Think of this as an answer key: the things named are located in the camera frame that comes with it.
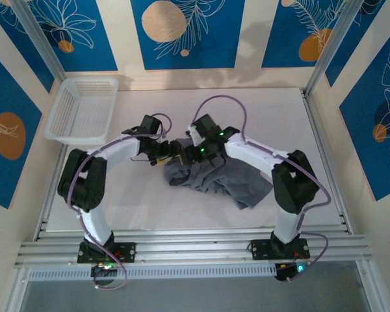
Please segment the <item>gray t-shirt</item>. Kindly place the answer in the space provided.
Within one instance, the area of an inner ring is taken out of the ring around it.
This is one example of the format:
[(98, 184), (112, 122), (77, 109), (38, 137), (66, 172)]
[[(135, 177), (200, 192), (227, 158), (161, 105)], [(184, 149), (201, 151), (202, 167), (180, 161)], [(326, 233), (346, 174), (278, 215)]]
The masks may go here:
[(258, 169), (229, 157), (190, 165), (173, 157), (164, 165), (163, 176), (171, 187), (225, 194), (240, 210), (254, 208), (273, 189)]

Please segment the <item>white plastic mesh basket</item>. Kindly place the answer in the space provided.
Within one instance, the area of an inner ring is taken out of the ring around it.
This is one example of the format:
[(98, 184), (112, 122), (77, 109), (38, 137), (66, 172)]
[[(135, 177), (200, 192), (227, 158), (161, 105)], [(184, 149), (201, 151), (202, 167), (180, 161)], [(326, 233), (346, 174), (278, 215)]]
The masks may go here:
[(49, 113), (44, 136), (67, 145), (106, 143), (118, 91), (108, 76), (64, 80)]

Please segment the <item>black controller board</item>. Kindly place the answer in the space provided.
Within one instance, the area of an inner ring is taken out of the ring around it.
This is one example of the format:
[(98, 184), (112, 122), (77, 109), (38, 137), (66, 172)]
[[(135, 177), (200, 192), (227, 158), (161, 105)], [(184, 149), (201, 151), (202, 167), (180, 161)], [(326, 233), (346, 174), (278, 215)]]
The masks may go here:
[(117, 275), (117, 263), (114, 261), (105, 261), (91, 263), (90, 277), (93, 279), (111, 277)]
[(275, 278), (281, 282), (291, 282), (298, 278), (308, 268), (311, 267), (311, 263), (276, 263), (276, 276)]

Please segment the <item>aluminium mounting rail beam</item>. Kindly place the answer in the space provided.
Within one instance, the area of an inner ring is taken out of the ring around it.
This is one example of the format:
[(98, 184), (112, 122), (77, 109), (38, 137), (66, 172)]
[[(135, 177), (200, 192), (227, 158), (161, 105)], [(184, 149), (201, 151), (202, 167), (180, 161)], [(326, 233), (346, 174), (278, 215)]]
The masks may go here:
[[(177, 265), (250, 263), (248, 244), (269, 238), (270, 232), (269, 227), (257, 227), (128, 230), (115, 231), (114, 235), (118, 242), (136, 243), (136, 265)], [(372, 259), (369, 241), (363, 235), (346, 232), (344, 226), (307, 226), (302, 236), (308, 241), (312, 257), (328, 246), (323, 261)], [(78, 231), (41, 231), (37, 241), (21, 244), (15, 266), (74, 265), (82, 239)]]

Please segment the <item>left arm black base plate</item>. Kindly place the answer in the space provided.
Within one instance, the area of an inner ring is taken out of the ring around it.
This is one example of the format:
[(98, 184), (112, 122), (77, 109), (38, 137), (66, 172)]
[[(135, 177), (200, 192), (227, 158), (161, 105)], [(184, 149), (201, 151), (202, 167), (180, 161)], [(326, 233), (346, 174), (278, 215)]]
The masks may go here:
[[(135, 261), (136, 244), (134, 242), (112, 242), (105, 247), (121, 263), (133, 263)], [(98, 248), (95, 244), (83, 241), (79, 245), (77, 263), (103, 263), (113, 262), (106, 252)]]

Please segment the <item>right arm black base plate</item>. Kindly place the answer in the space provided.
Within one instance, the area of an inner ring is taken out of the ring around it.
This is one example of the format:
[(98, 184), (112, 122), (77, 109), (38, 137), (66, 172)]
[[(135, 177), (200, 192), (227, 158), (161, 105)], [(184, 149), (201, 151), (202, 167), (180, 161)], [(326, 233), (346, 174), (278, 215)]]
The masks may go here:
[(294, 260), (309, 259), (309, 246), (305, 239), (299, 238), (288, 244), (270, 239), (252, 240), (250, 250), (253, 260)]

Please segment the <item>aluminium corner post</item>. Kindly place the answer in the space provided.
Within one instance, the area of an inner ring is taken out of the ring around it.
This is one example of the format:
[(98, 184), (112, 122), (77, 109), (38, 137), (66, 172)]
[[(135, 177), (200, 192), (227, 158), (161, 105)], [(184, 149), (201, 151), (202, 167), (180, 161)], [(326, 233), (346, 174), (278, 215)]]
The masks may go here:
[(310, 97), (318, 85), (318, 82), (325, 74), (326, 69), (335, 56), (363, 2), (364, 0), (345, 1), (344, 10), (341, 12), (339, 19), (337, 20), (324, 49), (322, 50), (320, 58), (315, 64), (311, 77), (309, 78), (305, 88), (302, 90), (302, 94), (305, 99)]
[(9, 3), (48, 70), (58, 83), (62, 83), (66, 73), (27, 2), (9, 0)]

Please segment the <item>aluminium frame leg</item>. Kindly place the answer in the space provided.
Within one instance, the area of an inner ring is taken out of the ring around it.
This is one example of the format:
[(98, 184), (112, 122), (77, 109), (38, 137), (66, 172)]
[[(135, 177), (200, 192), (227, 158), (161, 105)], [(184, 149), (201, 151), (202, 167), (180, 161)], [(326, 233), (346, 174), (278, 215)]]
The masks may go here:
[(2, 305), (1, 312), (20, 312), (31, 270), (29, 268), (15, 268), (10, 275), (10, 286)]
[(361, 278), (361, 283), (363, 286), (365, 296), (367, 297), (367, 302), (370, 308), (370, 312), (376, 312), (377, 310), (376, 295), (374, 293), (374, 289), (372, 288), (372, 284), (370, 281), (371, 279), (369, 277), (369, 272), (366, 269), (365, 262), (362, 260), (357, 260), (356, 266)]

